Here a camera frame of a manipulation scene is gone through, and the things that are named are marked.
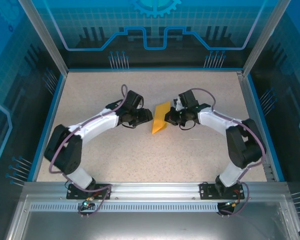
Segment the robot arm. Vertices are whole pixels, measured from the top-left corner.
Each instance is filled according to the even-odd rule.
[[[174,99],[174,106],[165,115],[166,122],[184,127],[187,121],[194,121],[226,137],[230,163],[224,172],[217,176],[215,184],[219,195],[222,196],[227,188],[235,185],[249,166],[255,164],[262,156],[262,151],[253,136],[236,122],[247,126],[261,140],[256,123],[252,119],[242,121],[228,117],[213,110],[206,103],[199,105],[191,90],[179,94],[178,98]]]
[[[53,165],[59,168],[64,175],[82,189],[94,189],[95,184],[94,179],[80,167],[82,148],[90,140],[122,123],[128,123],[132,128],[135,128],[153,119],[150,110],[142,108],[143,97],[131,90],[127,93],[123,105],[116,111],[107,114],[111,110],[118,108],[121,101],[118,100],[107,105],[105,109],[96,115],[100,117],[94,116],[69,127],[58,125],[52,133],[44,152],[45,158],[50,162],[61,143],[67,136],[74,132],[58,153]]]

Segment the black mounting bracket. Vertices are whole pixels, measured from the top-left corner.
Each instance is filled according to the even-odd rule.
[[[108,186],[109,184],[95,184],[94,189],[100,189],[103,187]],[[104,199],[105,195],[107,194],[108,189],[104,189],[100,191],[98,195],[94,197],[95,200],[102,200]],[[91,197],[93,193],[81,191],[80,189],[76,188],[73,184],[69,184],[68,191],[66,193],[66,199],[72,200],[85,200]],[[109,192],[108,196],[105,198],[106,200],[110,199],[111,192]]]
[[[218,190],[216,189],[215,183],[203,182],[199,184],[199,193],[201,200],[237,200],[238,195],[235,190],[240,192],[240,200],[245,199],[245,193],[242,185],[235,184],[231,187],[227,187],[225,192],[220,196]]]

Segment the yellow sponge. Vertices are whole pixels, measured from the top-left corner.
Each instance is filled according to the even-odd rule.
[[[165,122],[165,115],[169,111],[170,111],[170,101],[167,101],[155,107],[152,134],[155,134],[167,127],[167,122]]]

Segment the gear logo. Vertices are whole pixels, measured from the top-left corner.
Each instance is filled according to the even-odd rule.
[[[140,14],[146,14],[149,18],[158,15],[163,17],[165,14],[170,14],[171,10],[176,10],[177,5],[181,4],[181,0],[131,0],[134,5],[134,10],[139,10]]]
[[[20,14],[18,0],[0,0],[0,14],[10,26],[13,25]]]

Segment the beige work surface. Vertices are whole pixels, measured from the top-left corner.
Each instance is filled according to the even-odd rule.
[[[216,110],[248,118],[236,72],[70,72],[53,129],[59,124],[80,123],[122,99],[122,84],[142,95],[144,107],[153,115],[156,105],[172,101],[190,88],[204,88],[216,97]],[[200,104],[212,104],[205,92],[194,94]],[[83,148],[81,166],[97,182],[208,182],[230,161],[226,138],[207,126],[182,131],[168,125],[152,135],[152,125],[148,122],[136,129],[118,126],[100,134]],[[48,167],[49,162],[43,159],[38,181],[65,180],[59,174],[49,174]],[[266,181],[263,167],[251,169],[243,180]]]

